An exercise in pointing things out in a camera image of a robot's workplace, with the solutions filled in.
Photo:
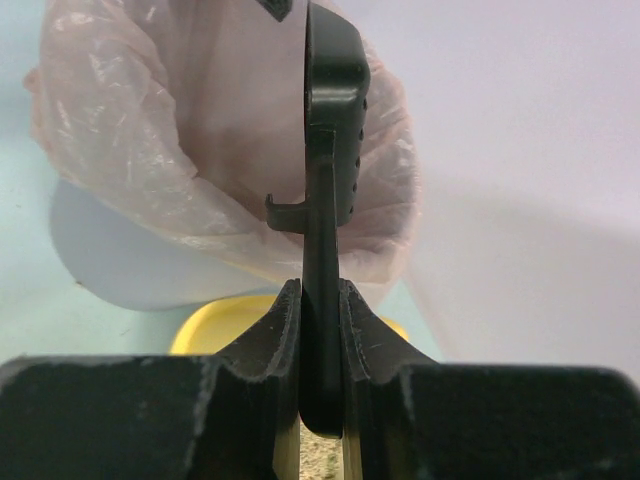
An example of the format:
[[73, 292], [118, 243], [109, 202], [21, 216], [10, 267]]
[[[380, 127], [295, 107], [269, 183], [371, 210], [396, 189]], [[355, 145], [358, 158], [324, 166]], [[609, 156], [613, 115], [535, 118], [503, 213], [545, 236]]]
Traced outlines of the black slotted litter scoop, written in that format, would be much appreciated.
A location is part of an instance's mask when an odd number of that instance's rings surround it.
[[306, 11], [305, 197], [265, 201], [268, 226], [303, 237], [299, 413], [312, 432], [343, 428], [338, 229], [353, 216], [370, 68], [358, 29], [316, 3]]

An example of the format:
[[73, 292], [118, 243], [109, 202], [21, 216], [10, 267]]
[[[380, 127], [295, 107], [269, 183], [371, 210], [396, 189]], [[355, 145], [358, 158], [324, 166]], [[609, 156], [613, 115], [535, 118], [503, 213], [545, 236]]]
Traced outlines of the grey trash bin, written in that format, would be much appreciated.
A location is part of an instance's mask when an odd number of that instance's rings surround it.
[[60, 180], [49, 214], [54, 248], [71, 276], [113, 305], [167, 310], [219, 298], [276, 293], [261, 279], [175, 245]]

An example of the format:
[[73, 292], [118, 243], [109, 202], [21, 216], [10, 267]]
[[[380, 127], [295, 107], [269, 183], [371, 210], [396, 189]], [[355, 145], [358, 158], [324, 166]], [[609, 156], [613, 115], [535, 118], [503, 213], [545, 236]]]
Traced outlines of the yellow litter box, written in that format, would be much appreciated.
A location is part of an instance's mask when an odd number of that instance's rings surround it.
[[266, 362], [296, 330], [300, 296], [254, 295], [212, 301], [196, 310], [180, 327], [171, 355], [250, 356]]

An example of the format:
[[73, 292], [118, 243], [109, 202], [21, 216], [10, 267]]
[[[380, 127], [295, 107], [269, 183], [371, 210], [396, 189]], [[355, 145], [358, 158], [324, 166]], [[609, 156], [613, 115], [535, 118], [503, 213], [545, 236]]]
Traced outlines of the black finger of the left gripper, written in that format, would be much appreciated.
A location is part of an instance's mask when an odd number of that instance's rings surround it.
[[259, 0], [259, 4], [276, 21], [283, 21], [292, 11], [292, 0]]

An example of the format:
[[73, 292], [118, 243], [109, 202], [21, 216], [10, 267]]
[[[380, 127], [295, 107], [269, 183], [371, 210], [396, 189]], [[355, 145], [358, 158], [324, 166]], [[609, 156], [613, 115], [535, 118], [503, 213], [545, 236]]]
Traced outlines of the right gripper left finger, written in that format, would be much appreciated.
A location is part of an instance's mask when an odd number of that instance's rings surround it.
[[212, 355], [1, 368], [5, 479], [295, 479], [301, 286]]

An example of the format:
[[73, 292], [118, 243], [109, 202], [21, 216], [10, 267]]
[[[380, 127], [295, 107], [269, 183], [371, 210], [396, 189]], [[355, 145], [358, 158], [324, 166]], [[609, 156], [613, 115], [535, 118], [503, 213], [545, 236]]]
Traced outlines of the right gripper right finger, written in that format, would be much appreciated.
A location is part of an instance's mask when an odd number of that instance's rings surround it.
[[340, 287], [348, 479], [635, 479], [639, 391], [617, 371], [438, 363]]

